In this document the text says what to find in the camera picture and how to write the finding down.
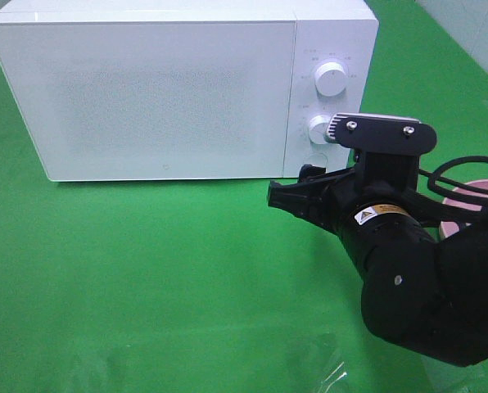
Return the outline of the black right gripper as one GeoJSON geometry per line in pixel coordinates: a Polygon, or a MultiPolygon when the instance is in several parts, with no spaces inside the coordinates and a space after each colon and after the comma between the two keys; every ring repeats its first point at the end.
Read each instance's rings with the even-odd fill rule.
{"type": "Polygon", "coordinates": [[[402,192],[388,184],[355,188],[354,166],[326,173],[325,167],[304,164],[297,183],[270,181],[268,207],[284,210],[340,238],[343,242],[414,242],[416,219],[402,192]]]}

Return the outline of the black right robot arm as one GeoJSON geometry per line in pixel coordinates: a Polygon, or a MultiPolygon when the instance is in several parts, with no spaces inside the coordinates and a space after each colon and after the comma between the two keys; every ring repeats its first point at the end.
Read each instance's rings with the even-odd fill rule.
{"type": "Polygon", "coordinates": [[[444,206],[389,172],[309,165],[297,183],[271,183],[268,203],[340,239],[373,335],[459,367],[488,359],[488,206],[444,206]]]}

